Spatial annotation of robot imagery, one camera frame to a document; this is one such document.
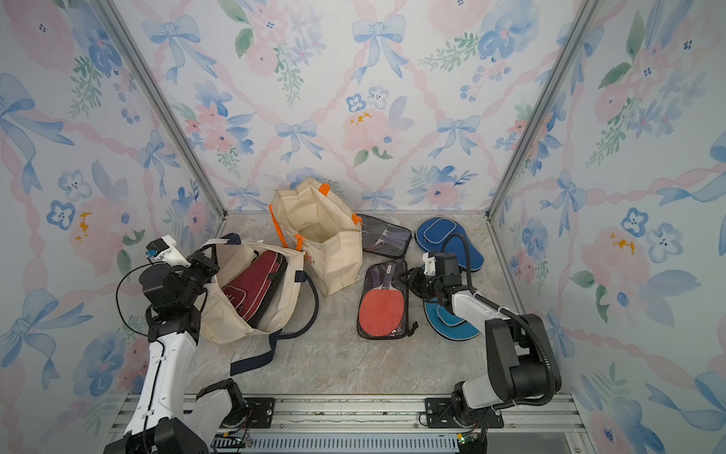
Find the teal paddle case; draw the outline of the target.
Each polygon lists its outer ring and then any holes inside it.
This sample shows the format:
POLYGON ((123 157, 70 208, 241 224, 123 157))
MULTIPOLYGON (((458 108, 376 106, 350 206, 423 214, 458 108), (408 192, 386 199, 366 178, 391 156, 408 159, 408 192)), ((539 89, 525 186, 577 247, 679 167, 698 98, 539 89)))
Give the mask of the teal paddle case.
POLYGON ((433 330, 442 338, 452 342, 466 342, 479 336, 480 331, 465 319, 451 314, 444 306, 433 302, 424 302, 425 317, 433 330))

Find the blue paddle case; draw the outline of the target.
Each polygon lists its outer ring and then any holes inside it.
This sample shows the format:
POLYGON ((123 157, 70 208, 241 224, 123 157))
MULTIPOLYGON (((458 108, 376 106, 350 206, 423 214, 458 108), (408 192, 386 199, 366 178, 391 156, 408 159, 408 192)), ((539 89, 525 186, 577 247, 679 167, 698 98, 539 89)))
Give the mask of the blue paddle case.
POLYGON ((484 265, 483 255, 472 244, 465 229, 451 219, 427 219, 416 229, 414 239, 425 253, 454 253, 459 266, 471 272, 478 272, 484 265))

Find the clear case red paddle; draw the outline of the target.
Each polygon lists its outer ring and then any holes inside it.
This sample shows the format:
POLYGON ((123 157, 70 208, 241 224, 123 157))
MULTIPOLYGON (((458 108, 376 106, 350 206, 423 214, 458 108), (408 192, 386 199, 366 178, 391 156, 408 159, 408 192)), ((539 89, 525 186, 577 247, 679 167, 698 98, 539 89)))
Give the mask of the clear case red paddle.
POLYGON ((370 341, 393 341, 412 336, 419 327, 410 323, 410 291, 401 281, 408 270, 399 258, 368 268, 357 314, 357 333, 370 341))

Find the black paddle case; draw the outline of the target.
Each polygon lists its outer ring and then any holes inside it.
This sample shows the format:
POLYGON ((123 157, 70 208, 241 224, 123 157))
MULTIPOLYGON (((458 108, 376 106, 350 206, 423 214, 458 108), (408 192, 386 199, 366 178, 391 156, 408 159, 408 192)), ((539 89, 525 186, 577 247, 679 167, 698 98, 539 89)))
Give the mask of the black paddle case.
POLYGON ((412 240, 410 229, 369 215, 361 220, 362 250, 380 257, 404 258, 412 240))

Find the canvas bag navy handles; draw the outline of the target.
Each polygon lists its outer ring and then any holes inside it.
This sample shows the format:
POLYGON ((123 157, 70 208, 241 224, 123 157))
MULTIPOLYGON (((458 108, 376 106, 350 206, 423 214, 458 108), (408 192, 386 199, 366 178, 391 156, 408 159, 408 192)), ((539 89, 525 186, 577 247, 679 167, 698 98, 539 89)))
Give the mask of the canvas bag navy handles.
POLYGON ((278 342, 299 338, 317 321, 321 299, 304 270, 303 252, 262 241, 243 241, 237 234, 212 238, 200 250, 211 253, 219 265, 205 286, 208 296, 200 297, 197 303, 202 311, 202 336, 215 344, 254 336, 268 339, 268 352, 232 362, 231 376, 270 364, 278 342), (300 329, 285 332, 304 284, 313 294, 312 315, 300 329))

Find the canvas bag orange handles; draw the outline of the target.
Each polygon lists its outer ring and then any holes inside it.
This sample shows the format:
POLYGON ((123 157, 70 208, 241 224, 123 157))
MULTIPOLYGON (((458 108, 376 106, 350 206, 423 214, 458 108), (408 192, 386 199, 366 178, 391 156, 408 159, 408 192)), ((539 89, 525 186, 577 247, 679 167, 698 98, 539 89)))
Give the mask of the canvas bag orange handles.
POLYGON ((295 189, 279 189, 268 210, 279 240, 284 247, 304 253, 324 296, 359 280, 362 219, 330 185, 308 178, 295 189))

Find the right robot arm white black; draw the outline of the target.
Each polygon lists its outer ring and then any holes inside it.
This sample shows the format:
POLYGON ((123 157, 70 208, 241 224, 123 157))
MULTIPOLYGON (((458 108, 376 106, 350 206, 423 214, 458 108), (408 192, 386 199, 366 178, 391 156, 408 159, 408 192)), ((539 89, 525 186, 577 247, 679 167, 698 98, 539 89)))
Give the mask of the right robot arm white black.
POLYGON ((457 384, 451 395, 458 422, 470 426, 494 410, 548 404, 561 391, 562 377, 543 320, 485 297, 453 253, 427 253, 423 259, 423 266, 402 275, 408 290, 485 336, 485 372, 457 384))

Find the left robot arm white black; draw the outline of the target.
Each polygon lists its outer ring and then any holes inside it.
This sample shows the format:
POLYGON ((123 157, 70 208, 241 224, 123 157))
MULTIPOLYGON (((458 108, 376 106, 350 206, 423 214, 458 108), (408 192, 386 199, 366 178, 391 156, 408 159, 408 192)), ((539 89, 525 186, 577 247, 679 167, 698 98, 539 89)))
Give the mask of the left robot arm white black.
POLYGON ((132 419, 107 453, 208 453, 222 427, 247 422, 249 406, 230 378, 204 388, 185 411, 185 382, 202 333, 207 284, 217 261, 196 251, 147 248, 149 266, 139 282, 149 300, 149 369, 132 419))

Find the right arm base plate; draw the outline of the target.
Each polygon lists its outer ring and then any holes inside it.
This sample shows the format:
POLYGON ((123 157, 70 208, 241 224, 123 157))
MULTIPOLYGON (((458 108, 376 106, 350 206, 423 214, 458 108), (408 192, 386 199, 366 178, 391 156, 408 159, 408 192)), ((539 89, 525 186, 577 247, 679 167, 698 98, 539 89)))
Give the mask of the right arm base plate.
POLYGON ((454 397, 427 397, 423 400, 425 409, 422 416, 428 429, 476 428, 503 429, 504 421, 500 412, 491 407, 472 410, 454 397))

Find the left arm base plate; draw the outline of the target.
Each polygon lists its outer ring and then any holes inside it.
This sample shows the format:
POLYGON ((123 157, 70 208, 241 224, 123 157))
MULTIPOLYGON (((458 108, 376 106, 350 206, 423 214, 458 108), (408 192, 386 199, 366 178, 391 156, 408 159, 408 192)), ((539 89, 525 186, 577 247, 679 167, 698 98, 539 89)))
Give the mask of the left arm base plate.
POLYGON ((273 397, 245 398, 234 403, 231 412, 223 419, 225 429, 269 429, 272 425, 276 400, 273 397))

